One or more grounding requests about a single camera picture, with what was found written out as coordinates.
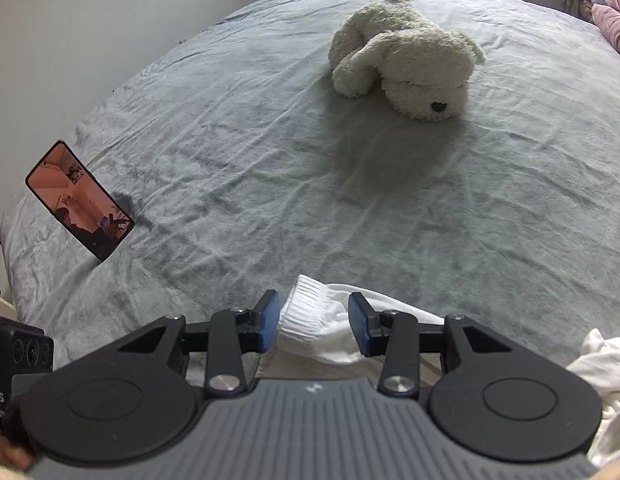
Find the left hand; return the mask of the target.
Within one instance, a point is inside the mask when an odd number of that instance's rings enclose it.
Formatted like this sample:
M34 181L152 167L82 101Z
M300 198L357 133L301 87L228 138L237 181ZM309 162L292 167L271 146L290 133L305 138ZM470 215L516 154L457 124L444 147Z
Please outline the left hand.
M34 462L34 457L25 448L11 443L0 436L0 464L2 466L24 471Z

